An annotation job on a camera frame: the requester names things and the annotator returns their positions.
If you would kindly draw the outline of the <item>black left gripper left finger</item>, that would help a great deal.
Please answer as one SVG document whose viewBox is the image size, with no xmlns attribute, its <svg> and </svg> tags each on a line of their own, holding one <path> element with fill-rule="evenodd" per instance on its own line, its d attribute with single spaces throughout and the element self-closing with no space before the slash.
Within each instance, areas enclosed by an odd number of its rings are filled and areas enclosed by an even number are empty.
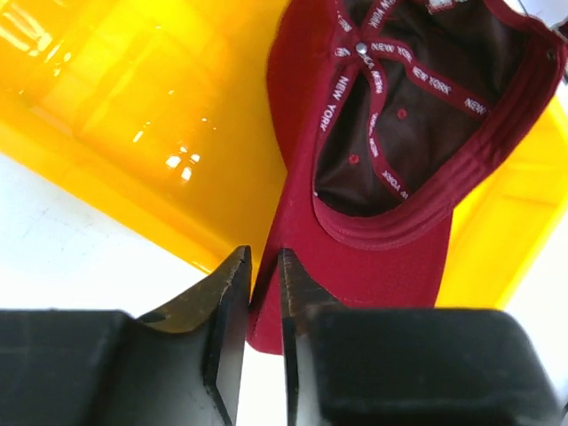
<svg viewBox="0 0 568 426">
<path fill-rule="evenodd" d="M 233 425 L 251 250 L 139 317 L 4 310 L 4 425 Z"/>
</svg>

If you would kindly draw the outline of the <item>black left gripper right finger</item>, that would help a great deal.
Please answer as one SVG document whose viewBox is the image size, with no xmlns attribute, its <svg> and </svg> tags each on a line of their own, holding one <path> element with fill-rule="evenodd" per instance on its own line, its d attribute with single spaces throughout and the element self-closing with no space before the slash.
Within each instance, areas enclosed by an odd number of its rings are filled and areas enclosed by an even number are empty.
<svg viewBox="0 0 568 426">
<path fill-rule="evenodd" d="M 533 344 L 506 312 L 355 309 L 278 256 L 291 425 L 559 425 Z"/>
</svg>

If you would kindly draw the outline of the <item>red baseball cap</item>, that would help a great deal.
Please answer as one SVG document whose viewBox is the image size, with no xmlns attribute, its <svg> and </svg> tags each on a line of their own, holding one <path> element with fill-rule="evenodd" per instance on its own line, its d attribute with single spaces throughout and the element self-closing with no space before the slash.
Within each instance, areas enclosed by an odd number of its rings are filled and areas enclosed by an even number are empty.
<svg viewBox="0 0 568 426">
<path fill-rule="evenodd" d="M 455 207 L 553 97 L 567 35 L 502 1 L 292 1 L 267 63 L 288 175 L 248 343 L 281 354 L 278 255 L 342 304 L 430 308 Z"/>
</svg>

